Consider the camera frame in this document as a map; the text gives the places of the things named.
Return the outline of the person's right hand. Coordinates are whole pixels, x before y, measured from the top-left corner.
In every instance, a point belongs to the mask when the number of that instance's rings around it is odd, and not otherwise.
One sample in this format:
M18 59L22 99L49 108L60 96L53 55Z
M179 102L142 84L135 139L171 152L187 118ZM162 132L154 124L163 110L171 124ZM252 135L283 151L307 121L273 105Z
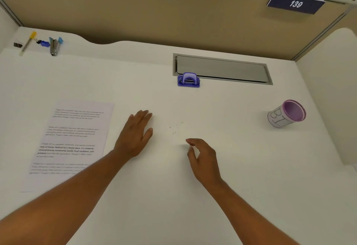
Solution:
M186 142L193 147L197 162L190 162L191 169L196 179L207 189L215 188L223 180L217 162L216 151L203 139L189 138Z

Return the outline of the person's left hand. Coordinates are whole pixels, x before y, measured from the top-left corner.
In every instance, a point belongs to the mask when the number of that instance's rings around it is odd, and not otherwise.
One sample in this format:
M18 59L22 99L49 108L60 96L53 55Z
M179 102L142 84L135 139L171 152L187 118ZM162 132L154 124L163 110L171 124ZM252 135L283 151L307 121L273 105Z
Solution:
M135 115L131 114L125 123L114 145L113 151L124 157L138 156L148 143L142 143L142 137L146 130L152 113L148 110L140 110Z

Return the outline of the person's left forearm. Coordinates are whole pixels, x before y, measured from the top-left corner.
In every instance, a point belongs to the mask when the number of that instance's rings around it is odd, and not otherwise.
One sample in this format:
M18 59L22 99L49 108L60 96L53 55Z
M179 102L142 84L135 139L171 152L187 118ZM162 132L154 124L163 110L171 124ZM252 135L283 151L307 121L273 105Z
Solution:
M132 158L109 152L0 220L0 245L66 245Z

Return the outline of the person's right forearm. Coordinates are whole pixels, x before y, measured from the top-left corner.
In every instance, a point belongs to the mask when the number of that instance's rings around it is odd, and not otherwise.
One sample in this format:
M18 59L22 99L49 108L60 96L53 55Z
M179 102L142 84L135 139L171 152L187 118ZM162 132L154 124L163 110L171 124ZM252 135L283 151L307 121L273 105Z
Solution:
M203 183L221 207L243 245L299 245L258 213L223 180Z

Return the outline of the small paper punch scraps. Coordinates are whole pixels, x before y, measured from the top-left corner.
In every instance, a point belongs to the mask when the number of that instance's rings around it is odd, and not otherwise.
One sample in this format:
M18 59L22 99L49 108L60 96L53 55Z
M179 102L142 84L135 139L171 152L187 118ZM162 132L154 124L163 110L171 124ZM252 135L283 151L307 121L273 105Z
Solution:
M174 124L170 124L168 126L168 135L169 136L178 136L181 134L182 130L184 130L185 123L183 121L175 122Z

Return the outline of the purple hole punch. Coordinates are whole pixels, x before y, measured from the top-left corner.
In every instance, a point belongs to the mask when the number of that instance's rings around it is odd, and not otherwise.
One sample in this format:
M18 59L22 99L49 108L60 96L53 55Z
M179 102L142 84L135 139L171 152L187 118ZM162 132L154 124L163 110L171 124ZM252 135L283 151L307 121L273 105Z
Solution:
M200 78L193 72L185 72L177 77L177 85L181 87L199 88Z

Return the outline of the printed white paper sheet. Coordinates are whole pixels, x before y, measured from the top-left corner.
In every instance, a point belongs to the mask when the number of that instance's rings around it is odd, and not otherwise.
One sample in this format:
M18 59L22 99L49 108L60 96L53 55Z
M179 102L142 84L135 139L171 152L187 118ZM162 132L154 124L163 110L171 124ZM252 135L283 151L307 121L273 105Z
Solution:
M102 156L113 103L62 100L57 103L34 152L22 193L44 193Z

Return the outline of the purple cup with white label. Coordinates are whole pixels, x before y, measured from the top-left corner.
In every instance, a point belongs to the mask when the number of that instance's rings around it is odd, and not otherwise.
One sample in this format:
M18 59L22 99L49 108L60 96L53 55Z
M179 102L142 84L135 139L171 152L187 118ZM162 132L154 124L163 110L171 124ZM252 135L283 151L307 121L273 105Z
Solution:
M295 100L285 100L282 105L267 114L269 123L275 128L283 128L295 122L304 121L305 108Z

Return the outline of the beige desk partition panel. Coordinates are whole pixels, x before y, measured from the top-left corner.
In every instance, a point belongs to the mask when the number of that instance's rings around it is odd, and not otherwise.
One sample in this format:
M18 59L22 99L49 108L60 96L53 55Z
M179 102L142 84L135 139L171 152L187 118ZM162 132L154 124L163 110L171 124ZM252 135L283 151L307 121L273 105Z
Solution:
M328 0L315 14L269 0L2 0L24 27L98 44L137 41L292 60L333 31L357 35L357 7Z

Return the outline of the blue and grey stapler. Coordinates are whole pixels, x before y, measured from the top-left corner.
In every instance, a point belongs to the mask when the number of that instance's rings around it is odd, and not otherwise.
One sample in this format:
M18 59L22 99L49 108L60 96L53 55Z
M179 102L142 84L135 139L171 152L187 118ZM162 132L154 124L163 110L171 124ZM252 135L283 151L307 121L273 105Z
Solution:
M53 39L49 37L50 40L50 54L55 57L58 55L61 45L64 43L63 39L59 37L58 39Z

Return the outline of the yellow capped pen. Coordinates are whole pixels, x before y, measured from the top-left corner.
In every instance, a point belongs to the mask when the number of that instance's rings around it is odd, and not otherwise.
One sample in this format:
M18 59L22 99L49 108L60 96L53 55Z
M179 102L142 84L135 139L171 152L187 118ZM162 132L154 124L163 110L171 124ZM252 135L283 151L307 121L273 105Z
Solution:
M36 35L37 35L37 32L36 32L36 31L33 31L33 32L30 34L30 36L29 36L27 42L26 42L25 45L21 48L21 51L20 51L20 53L19 53L19 56L23 56L23 54L25 53L25 51L26 51L26 49L28 48L28 46L29 46L29 45L31 44L31 42L35 39Z

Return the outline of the white side partition panel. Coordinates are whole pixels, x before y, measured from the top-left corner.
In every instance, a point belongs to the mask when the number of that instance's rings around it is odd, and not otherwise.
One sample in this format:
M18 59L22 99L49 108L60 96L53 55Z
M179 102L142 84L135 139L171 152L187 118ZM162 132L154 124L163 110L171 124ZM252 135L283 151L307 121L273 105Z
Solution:
M357 35L341 28L297 67L345 165L357 167Z

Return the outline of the dark blue sign plate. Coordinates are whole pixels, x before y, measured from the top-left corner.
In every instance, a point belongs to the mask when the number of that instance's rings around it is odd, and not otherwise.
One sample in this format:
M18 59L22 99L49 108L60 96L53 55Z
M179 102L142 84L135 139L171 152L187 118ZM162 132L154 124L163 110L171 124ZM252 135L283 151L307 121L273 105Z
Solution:
M314 15L325 0L269 0L267 7Z

